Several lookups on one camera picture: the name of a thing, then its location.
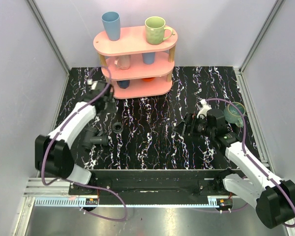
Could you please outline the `grey threaded pipe nut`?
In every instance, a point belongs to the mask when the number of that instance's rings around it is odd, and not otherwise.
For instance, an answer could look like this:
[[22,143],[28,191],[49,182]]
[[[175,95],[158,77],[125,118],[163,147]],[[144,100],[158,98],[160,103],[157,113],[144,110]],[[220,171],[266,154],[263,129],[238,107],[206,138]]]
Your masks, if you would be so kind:
[[115,122],[112,126],[112,131],[115,134],[120,134],[123,131],[123,125],[120,122]]

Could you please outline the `grey pipe tee fitting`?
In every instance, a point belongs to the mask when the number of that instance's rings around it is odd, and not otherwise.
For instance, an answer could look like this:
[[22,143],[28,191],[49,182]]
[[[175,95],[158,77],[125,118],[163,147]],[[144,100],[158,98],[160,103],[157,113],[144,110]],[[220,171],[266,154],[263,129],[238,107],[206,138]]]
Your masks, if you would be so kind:
[[107,146],[109,144],[108,135],[94,127],[87,127],[82,142],[85,150],[91,150],[94,145]]

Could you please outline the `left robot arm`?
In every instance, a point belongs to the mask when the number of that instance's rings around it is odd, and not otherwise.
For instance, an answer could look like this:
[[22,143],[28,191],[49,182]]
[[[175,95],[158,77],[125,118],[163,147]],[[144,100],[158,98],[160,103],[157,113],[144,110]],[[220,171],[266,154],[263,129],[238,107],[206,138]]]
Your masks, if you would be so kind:
[[108,108],[113,99],[112,85],[95,81],[91,90],[76,103],[70,115],[48,135],[35,139],[35,168],[41,173],[45,186],[58,179],[78,183],[83,193],[90,195],[96,190],[91,172],[75,164],[71,147],[83,128]]

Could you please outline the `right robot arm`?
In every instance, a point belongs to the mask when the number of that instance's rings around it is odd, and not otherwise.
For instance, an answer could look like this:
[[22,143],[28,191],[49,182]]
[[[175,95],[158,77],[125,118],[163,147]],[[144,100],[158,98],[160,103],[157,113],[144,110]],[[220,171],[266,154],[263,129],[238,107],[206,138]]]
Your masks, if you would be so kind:
[[215,149],[236,164],[248,178],[244,180],[231,169],[218,173],[211,185],[217,194],[233,193],[242,198],[269,229],[295,220],[295,184],[276,176],[249,153],[243,140],[228,130],[221,110],[209,109],[198,115],[187,113],[174,130],[193,140],[208,137]]

